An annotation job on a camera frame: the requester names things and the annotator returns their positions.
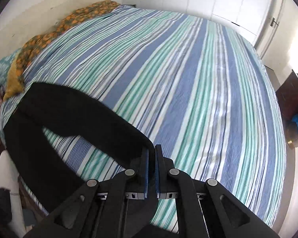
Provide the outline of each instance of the striped bedspread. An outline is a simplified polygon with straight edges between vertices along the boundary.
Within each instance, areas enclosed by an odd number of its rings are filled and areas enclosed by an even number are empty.
[[[57,38],[24,77],[26,90],[33,82],[56,83],[99,99],[161,144],[177,168],[219,180],[274,223],[286,168],[279,107],[254,48],[232,29],[181,13],[118,7]],[[22,96],[3,104],[2,135]],[[122,171],[80,136],[45,133],[85,180]],[[152,223],[177,231],[174,200],[159,202]]]

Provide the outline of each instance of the black pants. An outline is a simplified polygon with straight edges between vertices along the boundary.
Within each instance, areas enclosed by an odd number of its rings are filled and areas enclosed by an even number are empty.
[[[53,211],[82,184],[49,144],[42,128],[60,136],[81,135],[95,147],[128,168],[149,150],[149,181],[154,176],[154,147],[131,124],[101,102],[65,86],[33,83],[4,127],[7,150],[20,175],[42,205]],[[158,200],[133,201],[134,226],[140,230],[153,217]],[[144,215],[139,218],[139,211]]]

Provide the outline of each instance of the yellow fabric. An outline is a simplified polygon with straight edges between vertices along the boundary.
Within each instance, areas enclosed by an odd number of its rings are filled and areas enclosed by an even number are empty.
[[[54,39],[86,20],[111,12],[119,5],[119,3],[114,1],[105,0],[93,3],[85,8],[77,9],[59,23],[56,31],[34,36],[26,42],[9,69],[6,93],[3,100],[5,101],[24,91],[23,72],[32,63],[34,58]]]

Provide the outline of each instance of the teal patterned pillow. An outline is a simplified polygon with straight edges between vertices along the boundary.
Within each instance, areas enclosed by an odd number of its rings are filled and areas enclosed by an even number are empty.
[[[15,50],[12,54],[10,54],[0,60],[0,87],[3,87],[4,90],[6,87],[8,71],[11,67],[11,63],[13,62],[16,54],[20,50],[21,50],[21,48]]]

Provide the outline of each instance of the brown floor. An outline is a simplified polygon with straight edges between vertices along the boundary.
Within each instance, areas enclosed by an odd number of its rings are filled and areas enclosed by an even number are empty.
[[[270,79],[270,82],[272,83],[275,91],[280,87],[280,83],[276,77],[275,72],[268,68],[265,67],[268,77]],[[283,121],[283,127],[284,131],[286,129],[286,121]],[[275,220],[275,223],[273,225],[273,230],[278,233],[282,227],[282,224],[285,220],[287,211],[288,211],[288,206],[290,203],[291,199],[291,194],[292,194],[292,188],[294,185],[294,177],[295,177],[295,150],[291,149],[286,140],[286,173],[285,173],[285,179],[284,179],[284,186],[283,186],[283,193],[282,193],[282,199],[280,203],[280,208]]]

